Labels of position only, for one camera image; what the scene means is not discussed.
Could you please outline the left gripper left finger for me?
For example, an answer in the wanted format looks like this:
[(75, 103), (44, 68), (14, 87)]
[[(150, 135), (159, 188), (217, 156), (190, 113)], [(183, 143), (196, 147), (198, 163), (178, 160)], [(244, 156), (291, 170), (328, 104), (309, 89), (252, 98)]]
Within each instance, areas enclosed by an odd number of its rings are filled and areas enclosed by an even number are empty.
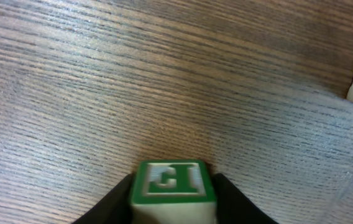
[(134, 174), (126, 175), (95, 206), (73, 224), (131, 224), (130, 194)]

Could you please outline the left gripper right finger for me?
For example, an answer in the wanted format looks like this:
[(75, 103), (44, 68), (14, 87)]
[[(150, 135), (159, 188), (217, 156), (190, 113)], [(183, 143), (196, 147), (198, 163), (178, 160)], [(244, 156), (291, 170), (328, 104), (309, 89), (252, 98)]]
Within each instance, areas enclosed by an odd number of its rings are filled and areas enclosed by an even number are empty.
[(213, 175), (212, 183), (217, 196), (218, 224), (277, 224), (251, 202), (225, 175)]

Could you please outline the plain wooden green block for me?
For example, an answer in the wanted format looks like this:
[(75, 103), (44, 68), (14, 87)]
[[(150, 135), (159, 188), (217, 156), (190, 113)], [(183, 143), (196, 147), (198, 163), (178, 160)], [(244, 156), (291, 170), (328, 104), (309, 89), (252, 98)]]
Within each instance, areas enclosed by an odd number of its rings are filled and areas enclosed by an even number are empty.
[(199, 159), (142, 161), (130, 205), (132, 223), (216, 223), (216, 194), (206, 164)]

